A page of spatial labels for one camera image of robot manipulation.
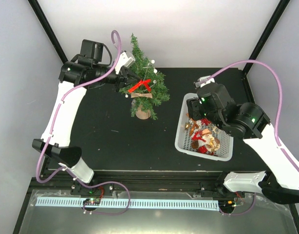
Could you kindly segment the red ribbon bow ornament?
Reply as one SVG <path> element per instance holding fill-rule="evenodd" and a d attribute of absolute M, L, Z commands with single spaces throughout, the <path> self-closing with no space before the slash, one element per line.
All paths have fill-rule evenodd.
<path fill-rule="evenodd" d="M 136 89 L 138 89 L 139 87 L 141 86 L 145 86 L 146 90 L 150 93 L 151 92 L 151 88 L 149 86 L 149 83 L 150 83 L 150 79 L 147 79 L 147 80 L 141 80 L 139 81 L 136 85 L 134 85 L 132 88 L 130 88 L 128 90 L 129 93 L 132 93 L 134 92 Z"/>

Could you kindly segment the brown paper bow ornament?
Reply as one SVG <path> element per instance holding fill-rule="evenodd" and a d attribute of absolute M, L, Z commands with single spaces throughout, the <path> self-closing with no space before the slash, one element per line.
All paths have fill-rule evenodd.
<path fill-rule="evenodd" d="M 131 98 L 153 98 L 152 94 L 151 93 L 135 93 L 135 92 L 132 92 L 131 93 Z"/>

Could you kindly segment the small green christmas tree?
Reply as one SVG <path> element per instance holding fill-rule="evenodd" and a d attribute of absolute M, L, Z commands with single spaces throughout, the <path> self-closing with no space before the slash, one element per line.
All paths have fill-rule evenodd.
<path fill-rule="evenodd" d="M 145 55 L 135 35 L 131 35 L 131 47 L 135 63 L 130 70 L 139 77 L 139 80 L 119 89 L 119 92 L 125 94 L 127 98 L 132 98 L 132 117 L 144 114 L 146 119 L 157 120 L 154 108 L 170 99 L 169 90 L 165 85 L 165 75 L 157 71 L 154 67 L 155 61 Z"/>

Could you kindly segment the white plastic basket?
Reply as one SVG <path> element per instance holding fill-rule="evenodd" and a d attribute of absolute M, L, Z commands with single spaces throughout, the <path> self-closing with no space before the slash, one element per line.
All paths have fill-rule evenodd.
<path fill-rule="evenodd" d="M 201 154 L 197 151 L 197 149 L 193 149 L 191 147 L 192 139 L 191 136 L 189 136 L 189 132 L 193 127 L 193 122 L 187 116 L 188 108 L 186 100 L 196 97 L 197 94 L 195 93 L 187 93 L 184 95 L 176 131 L 175 148 L 179 152 L 191 156 L 206 158 L 214 161 L 229 161 L 233 155 L 234 139 L 222 130 L 215 130 L 213 132 L 213 136 L 218 138 L 220 141 L 220 148 L 215 151 L 213 155 L 211 155 L 211 153 Z"/>

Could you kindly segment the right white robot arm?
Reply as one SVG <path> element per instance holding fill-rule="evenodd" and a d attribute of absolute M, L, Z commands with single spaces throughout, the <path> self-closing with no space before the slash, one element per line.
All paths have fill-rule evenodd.
<path fill-rule="evenodd" d="M 199 88 L 186 105 L 189 118 L 205 117 L 230 137 L 241 139 L 269 168 L 259 173 L 229 172 L 215 184 L 218 195 L 251 192 L 278 204 L 299 203 L 299 163 L 275 134 L 260 106 L 252 102 L 237 104 L 226 87 L 215 82 Z"/>

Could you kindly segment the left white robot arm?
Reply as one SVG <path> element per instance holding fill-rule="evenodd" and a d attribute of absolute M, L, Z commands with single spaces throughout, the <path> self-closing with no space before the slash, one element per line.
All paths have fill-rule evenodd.
<path fill-rule="evenodd" d="M 88 195 L 97 191 L 98 182 L 93 179 L 93 169 L 82 158 L 81 148 L 70 145 L 70 136 L 79 105 L 88 89 L 109 83 L 119 90 L 138 79 L 129 70 L 135 62 L 132 53 L 122 50 L 120 40 L 113 41 L 113 44 L 117 55 L 109 65 L 101 64 L 106 45 L 85 39 L 80 53 L 61 67 L 56 102 L 48 125 L 41 137 L 32 142 L 32 147 L 40 153 L 36 167 L 39 183 L 48 182 L 48 179 L 40 179 L 41 164 L 48 157 L 59 165 L 55 173 L 67 171 L 82 182 L 81 189 Z"/>

